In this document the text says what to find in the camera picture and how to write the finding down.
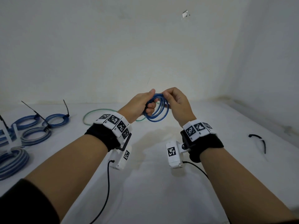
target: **blue wire coil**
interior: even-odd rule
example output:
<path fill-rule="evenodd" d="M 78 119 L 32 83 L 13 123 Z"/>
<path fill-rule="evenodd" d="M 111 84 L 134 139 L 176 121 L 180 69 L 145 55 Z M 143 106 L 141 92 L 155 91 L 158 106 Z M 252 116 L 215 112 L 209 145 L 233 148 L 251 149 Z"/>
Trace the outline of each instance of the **blue wire coil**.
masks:
<path fill-rule="evenodd" d="M 13 148 L 11 152 L 11 154 L 7 151 L 0 153 L 0 165 L 11 159 L 0 168 L 0 181 L 14 175 L 28 163 L 29 154 L 24 149 Z"/>
<path fill-rule="evenodd" d="M 156 98 L 159 98 L 159 100 L 160 100 L 160 104 L 159 104 L 158 108 L 156 109 L 156 111 L 155 111 L 151 116 L 149 116 L 149 115 L 145 112 L 145 110 L 147 109 L 147 105 L 148 105 L 149 103 L 154 102 L 154 100 L 155 100 Z M 153 120 L 153 119 L 157 118 L 157 117 L 163 112 L 165 106 L 167 107 L 167 111 L 166 111 L 165 115 L 164 115 L 162 118 L 158 119 L 158 120 Z M 163 96 L 163 94 L 161 94 L 161 93 L 157 93 L 157 94 L 155 94 L 155 95 L 154 95 L 154 96 L 147 102 L 147 104 L 146 104 L 146 106 L 145 106 L 145 109 L 144 109 L 144 111 L 143 111 L 143 115 L 145 116 L 145 118 L 147 118 L 147 119 L 148 119 L 149 121 L 151 121 L 151 122 L 159 122 L 159 121 L 161 121 L 162 119 L 164 119 L 164 118 L 167 116 L 168 111 L 169 111 L 169 103 L 168 103 L 168 101 L 165 99 L 165 97 Z"/>
<path fill-rule="evenodd" d="M 16 137 L 16 134 L 15 134 L 15 131 L 13 130 L 13 128 L 9 128 L 9 129 L 7 129 L 7 131 L 10 135 L 11 140 L 14 141 L 17 137 Z M 0 135 L 4 135 L 3 130 L 0 130 Z M 5 136 L 0 137 L 0 147 L 5 146 L 5 145 L 8 145 L 7 138 Z"/>
<path fill-rule="evenodd" d="M 58 119 L 58 118 L 62 118 L 63 121 L 61 123 L 57 123 L 57 124 L 50 124 L 49 123 L 50 120 Z M 70 119 L 69 119 L 68 115 L 64 115 L 64 114 L 53 114 L 53 115 L 50 115 L 46 118 L 46 121 L 49 123 L 51 128 L 62 127 L 64 125 L 66 125 L 69 122 L 69 120 Z"/>
<path fill-rule="evenodd" d="M 39 138 L 35 138 L 35 139 L 27 139 L 28 136 L 37 133 L 37 132 L 45 132 L 45 134 Z M 31 146 L 31 145 L 36 145 L 38 143 L 41 143 L 45 140 L 47 140 L 52 134 L 51 129 L 49 128 L 44 128 L 44 127 L 34 127 L 31 129 L 28 129 L 26 131 L 23 132 L 22 136 L 21 136 L 21 141 L 22 141 L 22 145 L 24 146 Z"/>
<path fill-rule="evenodd" d="M 22 130 L 28 129 L 28 128 L 33 127 L 36 124 L 38 124 L 39 119 L 40 118 L 39 118 L 38 115 L 25 116 L 25 117 L 22 117 L 22 118 L 18 119 L 17 121 L 15 121 L 13 124 L 17 125 L 18 131 L 22 131 Z M 31 123 L 28 123 L 28 124 L 25 124 L 25 125 L 20 125 L 22 122 L 25 122 L 27 120 L 35 120 L 35 121 L 33 121 Z"/>

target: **person's right hand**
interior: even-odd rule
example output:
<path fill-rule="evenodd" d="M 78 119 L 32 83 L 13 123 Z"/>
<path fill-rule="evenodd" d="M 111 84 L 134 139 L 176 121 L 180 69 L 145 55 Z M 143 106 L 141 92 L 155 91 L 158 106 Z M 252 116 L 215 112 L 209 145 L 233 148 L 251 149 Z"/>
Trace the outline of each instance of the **person's right hand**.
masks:
<path fill-rule="evenodd" d="M 187 97 L 181 92 L 181 90 L 173 87 L 165 90 L 163 95 L 170 104 L 172 114 L 181 127 L 189 121 L 196 119 Z"/>

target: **qr code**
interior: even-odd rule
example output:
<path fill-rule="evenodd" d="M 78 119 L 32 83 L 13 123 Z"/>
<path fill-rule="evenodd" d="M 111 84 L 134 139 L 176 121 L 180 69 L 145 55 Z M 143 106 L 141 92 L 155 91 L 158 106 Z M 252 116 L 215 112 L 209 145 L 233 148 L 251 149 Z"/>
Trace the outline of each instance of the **qr code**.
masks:
<path fill-rule="evenodd" d="M 119 118 L 117 118 L 116 116 L 112 115 L 110 116 L 109 119 L 107 119 L 110 123 L 113 123 L 113 124 L 117 124 L 117 122 L 119 121 Z"/>
<path fill-rule="evenodd" d="M 125 158 L 125 160 L 128 160 L 128 158 L 129 158 L 129 151 L 127 150 L 126 152 L 125 152 L 125 155 L 123 156 L 124 158 Z"/>
<path fill-rule="evenodd" d="M 129 130 L 128 128 L 121 134 L 123 136 L 123 139 L 125 139 L 129 135 Z"/>
<path fill-rule="evenodd" d="M 174 147 L 168 148 L 167 151 L 168 151 L 168 156 L 176 155 L 176 150 L 174 149 Z"/>
<path fill-rule="evenodd" d="M 205 122 L 203 122 L 203 124 L 206 126 L 206 128 L 213 129 L 213 128 L 211 128 L 211 126 L 210 126 L 209 124 L 207 124 L 207 123 L 205 123 Z"/>
<path fill-rule="evenodd" d="M 202 131 L 205 129 L 204 125 L 201 122 L 198 124 L 195 124 L 194 127 L 196 128 L 197 131 Z"/>
<path fill-rule="evenodd" d="M 126 125 L 123 123 L 123 121 L 120 121 L 119 124 L 117 124 L 117 128 L 123 132 L 126 128 Z"/>
<path fill-rule="evenodd" d="M 110 116 L 110 114 L 104 114 L 101 117 L 99 117 L 99 119 L 106 119 Z"/>
<path fill-rule="evenodd" d="M 189 127 L 188 129 L 186 129 L 185 131 L 186 131 L 186 133 L 188 134 L 189 137 L 190 137 L 191 135 L 193 135 L 193 134 L 196 133 L 195 129 L 194 129 L 192 126 L 190 126 L 190 127 Z"/>

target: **person's left arm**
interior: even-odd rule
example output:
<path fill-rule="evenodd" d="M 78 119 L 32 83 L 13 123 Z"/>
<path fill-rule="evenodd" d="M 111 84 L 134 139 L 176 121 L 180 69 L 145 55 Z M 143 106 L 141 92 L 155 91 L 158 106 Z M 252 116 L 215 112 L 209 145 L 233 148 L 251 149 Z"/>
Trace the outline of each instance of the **person's left arm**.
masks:
<path fill-rule="evenodd" d="M 118 113 L 129 123 L 142 115 L 146 103 L 155 90 L 137 94 Z M 148 104 L 146 112 L 151 115 L 156 103 Z M 34 184 L 48 198 L 60 221 L 85 188 L 108 149 L 98 138 L 86 134 L 52 155 L 25 179 Z"/>

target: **person's right arm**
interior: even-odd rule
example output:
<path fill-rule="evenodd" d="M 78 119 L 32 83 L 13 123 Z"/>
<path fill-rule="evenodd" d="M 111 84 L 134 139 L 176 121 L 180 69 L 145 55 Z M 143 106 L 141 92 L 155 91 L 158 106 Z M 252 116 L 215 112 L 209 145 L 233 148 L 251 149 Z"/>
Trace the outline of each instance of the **person's right arm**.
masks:
<path fill-rule="evenodd" d="M 187 97 L 177 88 L 163 92 L 181 127 L 195 120 Z M 291 211 L 224 148 L 200 154 L 202 165 L 232 223 L 277 223 L 294 220 Z"/>

